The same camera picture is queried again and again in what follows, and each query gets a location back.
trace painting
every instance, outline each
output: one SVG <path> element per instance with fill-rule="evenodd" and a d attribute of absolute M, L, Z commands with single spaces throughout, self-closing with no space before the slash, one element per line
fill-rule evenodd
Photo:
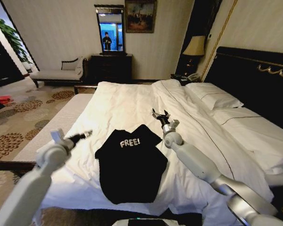
<path fill-rule="evenodd" d="M 126 0 L 126 32 L 153 33 L 156 0 Z"/>

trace black headboard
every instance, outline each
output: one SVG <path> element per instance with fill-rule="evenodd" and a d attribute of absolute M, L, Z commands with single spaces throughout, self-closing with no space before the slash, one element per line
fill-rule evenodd
<path fill-rule="evenodd" d="M 205 82 L 283 128 L 283 53 L 219 47 Z"/>

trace cream wallpaper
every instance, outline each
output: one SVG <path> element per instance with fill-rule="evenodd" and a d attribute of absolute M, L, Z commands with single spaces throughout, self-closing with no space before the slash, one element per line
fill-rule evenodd
<path fill-rule="evenodd" d="M 233 2 L 223 0 L 211 30 L 214 39 L 219 35 Z M 283 0 L 238 0 L 218 46 L 283 52 Z M 204 75 L 210 67 L 209 64 L 204 71 L 212 48 L 207 49 L 198 68 L 198 72 Z"/>
<path fill-rule="evenodd" d="M 101 52 L 94 4 L 124 0 L 3 0 L 40 70 L 62 60 Z M 167 79 L 174 73 L 194 0 L 158 0 L 154 33 L 126 33 L 134 79 Z"/>

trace potted plant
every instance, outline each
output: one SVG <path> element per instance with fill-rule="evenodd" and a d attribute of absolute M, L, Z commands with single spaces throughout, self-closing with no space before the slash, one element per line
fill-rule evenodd
<path fill-rule="evenodd" d="M 8 40 L 8 42 L 12 46 L 14 52 L 16 53 L 16 55 L 22 62 L 25 69 L 27 70 L 31 69 L 32 63 L 28 60 L 26 51 L 22 48 L 23 43 L 19 39 L 17 31 L 14 28 L 6 25 L 3 19 L 0 19 L 0 29 L 2 33 L 4 34 L 5 38 Z"/>

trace lamp shade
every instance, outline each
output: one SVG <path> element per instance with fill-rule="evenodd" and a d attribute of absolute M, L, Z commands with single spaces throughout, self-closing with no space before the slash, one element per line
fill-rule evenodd
<path fill-rule="evenodd" d="M 205 36 L 193 36 L 188 47 L 183 52 L 189 56 L 202 56 L 204 55 L 204 40 Z"/>

